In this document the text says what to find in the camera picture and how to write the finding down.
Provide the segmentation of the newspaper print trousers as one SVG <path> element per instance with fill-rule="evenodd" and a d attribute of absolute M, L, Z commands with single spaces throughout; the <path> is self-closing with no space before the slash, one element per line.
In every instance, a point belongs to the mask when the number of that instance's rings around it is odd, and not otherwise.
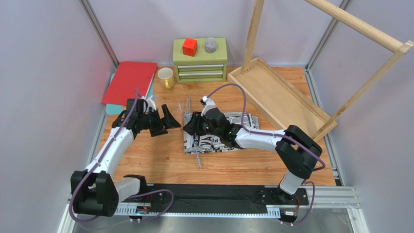
<path fill-rule="evenodd" d="M 241 125 L 242 120 L 243 124 L 247 128 L 258 129 L 259 128 L 259 118 L 252 115 L 251 113 L 246 113 L 244 118 L 242 118 L 241 112 L 225 112 L 226 119 L 230 124 Z M 230 152 L 239 150 L 235 144 L 229 144 L 229 140 L 233 138 L 229 134 L 229 130 L 226 131 L 226 134 L 221 135 L 189 135 L 186 131 L 183 132 L 183 151 L 184 154 L 196 154 L 196 153 L 213 153 L 213 152 Z"/>

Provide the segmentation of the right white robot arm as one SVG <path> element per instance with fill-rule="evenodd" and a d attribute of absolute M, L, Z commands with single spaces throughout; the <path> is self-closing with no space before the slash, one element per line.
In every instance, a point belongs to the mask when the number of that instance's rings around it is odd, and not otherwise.
<path fill-rule="evenodd" d="M 243 123 L 230 122 L 218 108 L 205 115 L 194 112 L 183 130 L 194 136 L 213 135 L 230 148 L 261 149 L 275 152 L 287 168 L 276 190 L 282 203 L 294 201 L 300 185 L 310 178 L 320 162 L 322 148 L 295 125 L 285 130 L 254 130 Z"/>

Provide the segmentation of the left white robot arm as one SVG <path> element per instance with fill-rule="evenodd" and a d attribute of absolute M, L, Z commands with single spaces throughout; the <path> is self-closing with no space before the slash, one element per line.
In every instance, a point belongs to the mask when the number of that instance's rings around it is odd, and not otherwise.
<path fill-rule="evenodd" d="M 181 127 L 167 105 L 161 108 L 164 117 L 160 117 L 153 96 L 127 100 L 126 109 L 112 123 L 110 135 L 98 155 L 70 178 L 72 214 L 113 216 L 119 203 L 141 195 L 140 191 L 146 187 L 143 176 L 127 175 L 116 183 L 112 176 L 126 149 L 142 130 L 155 137 Z"/>

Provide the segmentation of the yellow mug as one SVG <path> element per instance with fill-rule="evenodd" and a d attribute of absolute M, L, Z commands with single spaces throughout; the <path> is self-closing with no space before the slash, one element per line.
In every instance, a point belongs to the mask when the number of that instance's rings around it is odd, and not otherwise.
<path fill-rule="evenodd" d="M 160 84 L 165 89 L 172 89 L 174 86 L 173 70 L 169 67 L 163 67 L 157 72 Z"/>

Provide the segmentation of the teal cutting board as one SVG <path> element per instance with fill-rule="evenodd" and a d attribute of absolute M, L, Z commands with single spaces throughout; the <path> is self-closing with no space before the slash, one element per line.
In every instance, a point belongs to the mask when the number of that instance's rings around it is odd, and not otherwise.
<path fill-rule="evenodd" d="M 153 89 L 154 89 L 154 79 L 152 78 L 148 91 L 145 95 L 146 98 L 150 97 L 153 94 Z M 105 107 L 105 112 L 108 115 L 118 115 L 123 110 L 124 110 L 124 105 L 107 104 Z"/>

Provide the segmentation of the red board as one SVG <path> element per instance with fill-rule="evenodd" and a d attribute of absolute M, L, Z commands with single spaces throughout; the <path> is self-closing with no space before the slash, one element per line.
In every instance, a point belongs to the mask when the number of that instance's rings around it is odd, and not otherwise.
<path fill-rule="evenodd" d="M 120 62 L 114 77 L 107 88 L 101 103 L 125 105 L 128 99 L 139 94 L 145 96 L 153 81 L 157 63 L 151 62 Z"/>

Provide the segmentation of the green drawer cabinet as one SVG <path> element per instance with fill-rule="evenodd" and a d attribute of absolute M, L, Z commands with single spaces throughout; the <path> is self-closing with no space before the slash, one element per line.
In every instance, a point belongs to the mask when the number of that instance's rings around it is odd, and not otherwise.
<path fill-rule="evenodd" d="M 194 56 L 183 53 L 184 39 L 173 41 L 172 60 L 178 83 L 224 82 L 227 74 L 227 46 L 224 37 L 215 38 L 216 50 L 205 51 L 205 39 L 197 38 Z"/>

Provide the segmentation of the red cube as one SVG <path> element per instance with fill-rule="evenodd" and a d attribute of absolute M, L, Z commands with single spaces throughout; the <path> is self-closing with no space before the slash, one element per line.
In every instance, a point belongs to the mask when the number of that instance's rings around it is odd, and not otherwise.
<path fill-rule="evenodd" d="M 185 38 L 182 44 L 182 53 L 186 56 L 194 57 L 198 50 L 198 41 L 192 38 Z"/>

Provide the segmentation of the clear glass jar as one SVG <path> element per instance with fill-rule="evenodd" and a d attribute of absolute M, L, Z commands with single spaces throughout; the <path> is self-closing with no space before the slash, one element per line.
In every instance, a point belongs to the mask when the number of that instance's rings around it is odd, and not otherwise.
<path fill-rule="evenodd" d="M 214 53 L 216 51 L 217 41 L 214 37 L 208 37 L 204 41 L 204 50 L 207 53 Z"/>

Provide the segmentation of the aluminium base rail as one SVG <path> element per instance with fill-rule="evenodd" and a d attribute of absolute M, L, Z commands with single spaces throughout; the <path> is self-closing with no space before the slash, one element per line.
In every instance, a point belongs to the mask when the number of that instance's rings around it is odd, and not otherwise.
<path fill-rule="evenodd" d="M 148 184 L 144 197 L 111 207 L 111 217 L 79 225 L 65 213 L 60 233 L 369 231 L 353 187 L 302 186 L 293 200 L 277 197 L 275 185 Z"/>

